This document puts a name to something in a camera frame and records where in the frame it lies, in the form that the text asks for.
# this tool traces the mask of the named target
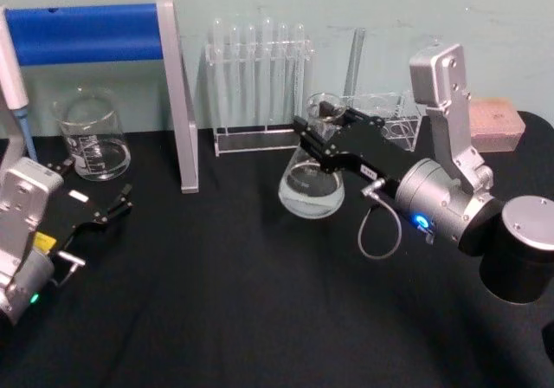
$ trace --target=erlenmeyer flask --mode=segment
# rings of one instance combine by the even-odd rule
[[[334,108],[326,107],[321,113],[321,102],[330,103]],[[334,122],[345,109],[338,96],[315,94],[307,102],[308,123],[323,139],[330,139],[340,129]],[[340,207],[345,199],[345,187],[340,173],[322,172],[318,161],[298,146],[280,180],[279,199],[298,217],[320,219]]]

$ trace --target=metal bracket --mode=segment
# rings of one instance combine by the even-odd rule
[[[198,132],[192,109],[189,81],[184,68],[175,9],[171,0],[156,2],[156,9],[181,172],[181,192],[197,193],[199,187]]]
[[[435,158],[462,190],[473,195],[493,187],[493,171],[471,145],[466,65],[460,44],[435,44],[413,56],[409,72],[415,102],[427,107]]]

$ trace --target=blue metal frame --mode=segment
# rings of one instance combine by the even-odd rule
[[[161,60],[155,3],[6,10],[20,66]]]

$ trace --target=blue indicator light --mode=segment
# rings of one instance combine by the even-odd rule
[[[423,217],[422,215],[415,215],[414,221],[425,230],[429,227],[429,221],[426,217]]]

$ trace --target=test tube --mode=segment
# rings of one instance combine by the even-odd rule
[[[294,70],[296,69],[296,57],[293,37],[289,37],[289,43],[287,44],[287,58],[285,59],[285,104],[284,108],[288,116],[289,113],[294,114]]]
[[[360,70],[360,61],[362,51],[364,50],[365,29],[357,28],[354,30],[352,38],[352,47],[350,50],[350,60],[348,62],[348,71],[346,72],[346,82],[344,96],[354,96],[358,85],[358,74]]]
[[[229,28],[229,45],[231,49],[230,63],[230,90],[231,103],[230,123],[232,126],[244,125],[244,116],[241,110],[241,31],[237,25]]]
[[[245,85],[245,108],[248,119],[248,125],[255,125],[255,107],[256,107],[256,80],[255,80],[255,64],[256,64],[256,27],[249,24],[245,34],[246,42],[246,63],[244,64],[244,85]]]
[[[277,46],[274,60],[274,87],[272,115],[275,119],[283,119],[285,101],[285,63],[287,60],[288,26],[280,23],[277,28]]]
[[[271,49],[273,42],[274,22],[266,17],[261,24],[261,62],[258,81],[260,83],[259,104],[260,104],[260,124],[267,125],[271,123]]]
[[[223,24],[220,18],[214,21],[213,37],[214,37],[214,53],[215,53],[215,72],[217,86],[217,107],[221,126],[225,129],[225,134],[228,134],[229,127],[229,97],[227,95],[227,86],[225,84],[225,36],[223,33]]]
[[[294,27],[294,115],[302,115],[304,108],[304,44],[306,41],[306,32],[303,24],[297,24]]]

